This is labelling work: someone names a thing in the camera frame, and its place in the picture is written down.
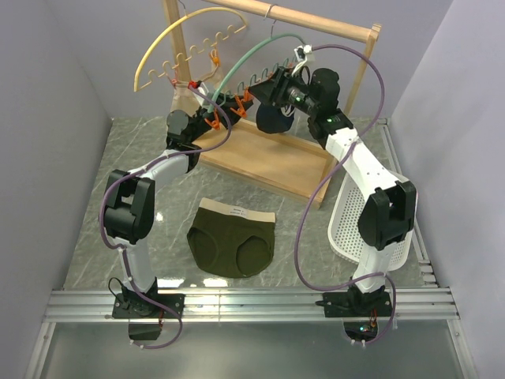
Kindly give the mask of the green wire hanger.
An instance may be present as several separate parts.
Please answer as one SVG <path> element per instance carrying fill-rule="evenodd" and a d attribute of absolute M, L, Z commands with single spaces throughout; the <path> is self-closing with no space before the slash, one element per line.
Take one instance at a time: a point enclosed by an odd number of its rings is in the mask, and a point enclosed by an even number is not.
<path fill-rule="evenodd" d="M 280 11 L 281 6 L 272 3 L 261 12 L 263 20 L 258 17 L 252 19 L 252 24 L 247 27 L 246 36 L 241 37 L 234 46 L 238 49 L 233 53 L 235 59 L 231 61 L 228 72 L 215 86 L 208 98 L 214 103 L 205 101 L 204 104 L 210 111 L 216 106 L 222 107 L 224 101 L 219 98 L 232 99 L 234 95 L 242 94 L 246 87 L 257 84 L 272 74 L 280 66 L 295 66 L 297 59 L 294 51 L 305 44 L 301 36 L 293 32 L 274 33 L 274 13 Z M 270 18 L 272 25 L 268 26 L 266 19 Z"/>

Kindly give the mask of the olive green underwear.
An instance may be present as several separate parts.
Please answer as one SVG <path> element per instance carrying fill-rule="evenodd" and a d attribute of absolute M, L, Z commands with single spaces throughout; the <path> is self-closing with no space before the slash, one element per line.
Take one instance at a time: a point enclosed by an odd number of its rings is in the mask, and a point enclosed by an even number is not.
<path fill-rule="evenodd" d="M 249 278 L 273 261 L 275 222 L 273 212 L 204 197 L 186 237 L 199 269 L 225 278 Z"/>

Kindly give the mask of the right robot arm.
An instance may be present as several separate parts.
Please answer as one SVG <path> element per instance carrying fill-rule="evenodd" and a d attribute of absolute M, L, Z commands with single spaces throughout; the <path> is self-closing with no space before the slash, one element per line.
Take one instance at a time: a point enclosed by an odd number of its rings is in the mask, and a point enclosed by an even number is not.
<path fill-rule="evenodd" d="M 340 256 L 345 254 L 341 238 L 355 237 L 357 269 L 348 284 L 325 289 L 320 304 L 336 317 L 390 316 L 394 298 L 385 289 L 387 274 L 395 252 L 411 239 L 417 189 L 366 147 L 339 108 L 339 92 L 339 75 L 331 69 L 317 69 L 304 81 L 294 70 L 280 67 L 249 87 L 262 108 L 293 107 L 306 114 L 312 138 L 346 172 L 327 234 Z"/>

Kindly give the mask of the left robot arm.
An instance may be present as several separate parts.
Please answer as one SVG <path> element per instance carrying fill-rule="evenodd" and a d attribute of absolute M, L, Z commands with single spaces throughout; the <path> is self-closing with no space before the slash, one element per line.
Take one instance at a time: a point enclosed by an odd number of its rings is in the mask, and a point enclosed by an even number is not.
<path fill-rule="evenodd" d="M 171 111 L 166 119 L 166 149 L 157 158 L 130 171 L 110 173 L 99 210 L 100 233 L 106 246 L 122 259 L 121 292 L 116 296 L 114 317 L 173 318 L 181 316 L 182 295 L 161 295 L 152 270 L 147 237 L 155 221 L 157 190 L 189 173 L 203 149 L 196 145 L 206 132 L 230 128 L 253 105 L 245 93 L 226 99 L 220 95 L 208 111 L 200 105 L 194 114 Z"/>

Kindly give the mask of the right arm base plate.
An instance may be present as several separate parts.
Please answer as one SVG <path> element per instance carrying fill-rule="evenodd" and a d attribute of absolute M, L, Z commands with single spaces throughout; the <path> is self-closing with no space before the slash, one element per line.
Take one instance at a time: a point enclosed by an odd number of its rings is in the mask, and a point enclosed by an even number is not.
<path fill-rule="evenodd" d="M 347 291 L 323 293 L 321 300 L 315 302 L 324 308 L 326 318 L 350 317 L 389 317 L 393 313 L 392 301 L 387 292 L 362 294 Z"/>

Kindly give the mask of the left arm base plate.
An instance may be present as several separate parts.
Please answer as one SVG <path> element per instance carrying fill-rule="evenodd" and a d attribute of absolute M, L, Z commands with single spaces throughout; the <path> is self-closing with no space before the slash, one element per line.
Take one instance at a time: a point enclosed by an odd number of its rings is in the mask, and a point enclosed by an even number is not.
<path fill-rule="evenodd" d="M 115 300 L 112 317 L 114 319 L 146 319 L 146 318 L 168 318 L 175 319 L 175 316 L 166 309 L 173 310 L 178 316 L 182 315 L 185 306 L 185 295 L 177 294 L 155 294 L 151 296 L 154 302 L 163 307 L 146 301 L 135 292 L 128 291 L 126 295 L 119 294 Z"/>

